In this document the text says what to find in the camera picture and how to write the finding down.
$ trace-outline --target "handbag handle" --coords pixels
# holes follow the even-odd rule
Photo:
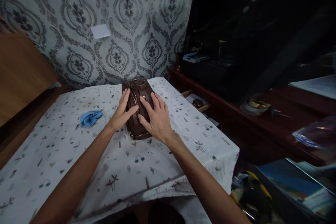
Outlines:
[[[146,80],[143,79],[143,84],[141,84],[140,86],[133,85],[133,84],[131,84],[131,82],[128,82],[128,85],[132,89],[141,90],[141,89],[144,89],[147,86],[147,83],[146,83]]]

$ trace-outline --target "blue cloth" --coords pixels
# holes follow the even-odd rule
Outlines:
[[[92,127],[93,124],[102,116],[103,112],[100,110],[92,110],[80,116],[80,126]]]

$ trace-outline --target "gold zipper pull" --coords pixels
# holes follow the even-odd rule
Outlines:
[[[132,140],[134,140],[134,137],[133,137],[132,133],[130,131],[128,133],[129,133],[130,137],[132,138]]]

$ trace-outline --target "white paper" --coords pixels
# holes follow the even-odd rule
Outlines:
[[[336,100],[336,75],[291,82],[289,85]]]
[[[91,31],[95,39],[100,39],[103,37],[111,36],[109,28],[107,27],[107,24],[92,26]]]

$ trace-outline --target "right hand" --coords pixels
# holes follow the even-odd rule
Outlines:
[[[168,106],[157,93],[151,93],[150,95],[154,103],[154,110],[140,96],[140,101],[148,112],[150,123],[140,114],[138,114],[139,121],[153,137],[167,145],[168,141],[173,139],[175,135],[170,125]]]

